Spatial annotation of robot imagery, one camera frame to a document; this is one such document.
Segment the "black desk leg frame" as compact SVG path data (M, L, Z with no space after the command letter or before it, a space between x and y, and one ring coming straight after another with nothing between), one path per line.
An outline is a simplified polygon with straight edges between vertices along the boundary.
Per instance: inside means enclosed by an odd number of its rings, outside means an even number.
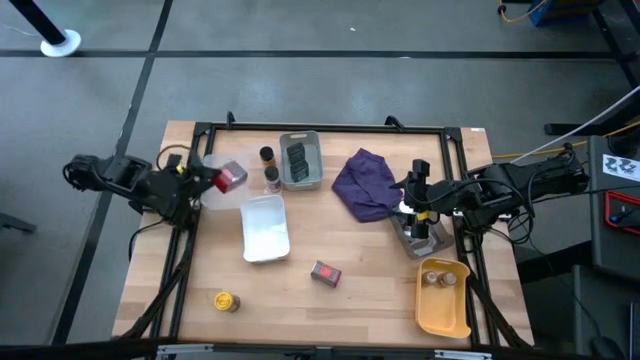
M544 133L603 135L640 113L640 13L631 0L604 0L589 16L539 30L553 46L556 84Z

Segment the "gray plastic bin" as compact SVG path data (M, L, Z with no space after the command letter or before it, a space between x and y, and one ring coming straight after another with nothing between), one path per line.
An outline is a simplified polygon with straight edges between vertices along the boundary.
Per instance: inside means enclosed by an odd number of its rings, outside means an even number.
M319 188L324 176L320 138L315 131L285 133L280 136L281 149L281 181L289 191L313 190ZM291 172L291 161L286 149L300 143L305 150L305 161L308 164L308 176L299 181L294 180Z

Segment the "smoked paprika tin red lid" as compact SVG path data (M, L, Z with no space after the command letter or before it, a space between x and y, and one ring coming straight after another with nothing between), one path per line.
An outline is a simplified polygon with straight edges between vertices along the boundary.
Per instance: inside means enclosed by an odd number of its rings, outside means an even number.
M248 178L247 171L235 160L225 163L218 171L212 183L223 194L244 184Z
M312 279L319 280L335 288L342 276L342 271L321 261L316 261L311 269Z

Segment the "black stanchion post white base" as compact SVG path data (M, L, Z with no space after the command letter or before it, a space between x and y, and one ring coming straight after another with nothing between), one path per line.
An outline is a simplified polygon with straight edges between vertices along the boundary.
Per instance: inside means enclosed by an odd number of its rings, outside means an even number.
M40 51L46 57L73 55L82 43L81 35L71 29L59 29L34 0L8 0L42 38Z

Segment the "black crossbar silver brackets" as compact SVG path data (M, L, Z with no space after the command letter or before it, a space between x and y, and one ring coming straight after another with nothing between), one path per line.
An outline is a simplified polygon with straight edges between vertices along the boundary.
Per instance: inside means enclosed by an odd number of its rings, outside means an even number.
M599 348L593 355L553 353L536 348L510 348L478 345L469 349L390 348L328 345L242 345L242 344L178 344L168 338L114 339L101 342L54 345L0 346L0 360L130 360L135 358L169 356L188 353L268 353L303 355L317 359L338 359L341 356L386 357L394 355L414 356L427 360L640 360L640 351L624 355L613 350Z

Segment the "dark cabinet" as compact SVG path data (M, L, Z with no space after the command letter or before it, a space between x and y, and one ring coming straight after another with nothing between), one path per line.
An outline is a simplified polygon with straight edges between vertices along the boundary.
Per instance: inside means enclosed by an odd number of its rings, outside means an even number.
M592 136L587 153L593 264L609 274L640 282L640 236L606 225L604 208L606 189L617 188L623 194L640 197L640 182L603 172L603 156L609 155L605 138Z

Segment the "yellow plastic bin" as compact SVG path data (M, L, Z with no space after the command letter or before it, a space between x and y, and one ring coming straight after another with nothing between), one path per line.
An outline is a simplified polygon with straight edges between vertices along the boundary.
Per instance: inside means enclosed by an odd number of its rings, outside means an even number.
M456 285L439 284L423 286L421 276L425 271L453 272L458 277ZM425 258L416 275L415 321L426 333L455 339L471 335L467 324L466 280L470 269L461 262L436 257Z

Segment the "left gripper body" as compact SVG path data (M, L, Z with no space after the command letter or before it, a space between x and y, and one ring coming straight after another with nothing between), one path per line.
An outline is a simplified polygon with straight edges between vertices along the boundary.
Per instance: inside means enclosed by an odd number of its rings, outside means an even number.
M194 199L199 195L199 183L206 181L200 178L199 172L204 165L194 165L185 167L182 164L168 165L169 174L177 181L177 184L171 190L169 198L177 199Z

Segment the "purple cloth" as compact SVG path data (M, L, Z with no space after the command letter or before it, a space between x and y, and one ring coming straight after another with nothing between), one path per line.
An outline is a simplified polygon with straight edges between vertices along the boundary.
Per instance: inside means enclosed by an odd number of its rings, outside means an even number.
M403 193L392 188L395 177L382 156L360 148L332 184L333 192L360 223L388 218Z

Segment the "black table frame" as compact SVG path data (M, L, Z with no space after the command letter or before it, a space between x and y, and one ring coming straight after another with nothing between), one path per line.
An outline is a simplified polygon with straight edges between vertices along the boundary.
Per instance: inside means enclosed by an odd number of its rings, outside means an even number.
M184 291L173 294L162 334L182 342L242 345L328 345L391 348L467 348L500 343L477 300L468 302L473 334L464 339L424 332L415 322L419 264L404 252L388 222L361 224L332 192L347 159L360 148L383 156L396 177L415 158L427 160L434 180L490 161L481 129L384 125L318 125L324 176L315 190L283 195L289 255L251 264L243 259L238 210L204 210ZM321 261L342 271L335 288L312 279ZM214 297L237 295L236 312L220 312Z

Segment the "red-framed device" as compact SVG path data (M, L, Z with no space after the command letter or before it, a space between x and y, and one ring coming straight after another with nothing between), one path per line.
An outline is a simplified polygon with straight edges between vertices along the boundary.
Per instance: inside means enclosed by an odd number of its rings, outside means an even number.
M640 198L607 191L604 199L604 222L613 229L640 236Z

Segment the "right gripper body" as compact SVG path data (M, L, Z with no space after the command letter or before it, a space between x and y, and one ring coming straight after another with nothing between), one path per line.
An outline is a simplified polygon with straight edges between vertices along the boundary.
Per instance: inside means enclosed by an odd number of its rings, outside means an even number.
M424 211L452 216L457 206L455 193L460 182L442 180L435 184L411 181L404 185L404 202L417 213Z

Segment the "yellow-lid spice jar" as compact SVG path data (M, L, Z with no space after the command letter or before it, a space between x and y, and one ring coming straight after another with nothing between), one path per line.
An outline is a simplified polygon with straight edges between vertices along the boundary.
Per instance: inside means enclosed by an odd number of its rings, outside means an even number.
M214 306L220 312L236 312L241 306L241 300L235 294L221 291L214 297Z

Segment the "blue box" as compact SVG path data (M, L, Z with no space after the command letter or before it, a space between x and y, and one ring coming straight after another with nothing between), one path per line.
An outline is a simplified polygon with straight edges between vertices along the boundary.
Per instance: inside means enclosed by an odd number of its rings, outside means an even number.
M528 18L536 27L586 20L604 0L534 0Z

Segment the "dark transparent plastic bin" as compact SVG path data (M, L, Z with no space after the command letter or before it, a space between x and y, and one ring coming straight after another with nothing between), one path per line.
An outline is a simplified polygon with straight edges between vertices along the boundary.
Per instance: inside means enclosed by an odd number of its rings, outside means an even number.
M393 208L390 221L406 254L411 259L422 259L454 244L454 237L445 229L440 221L440 214L424 211L412 215L398 211L398 205ZM416 221L429 224L427 239L414 239L410 236L410 227Z

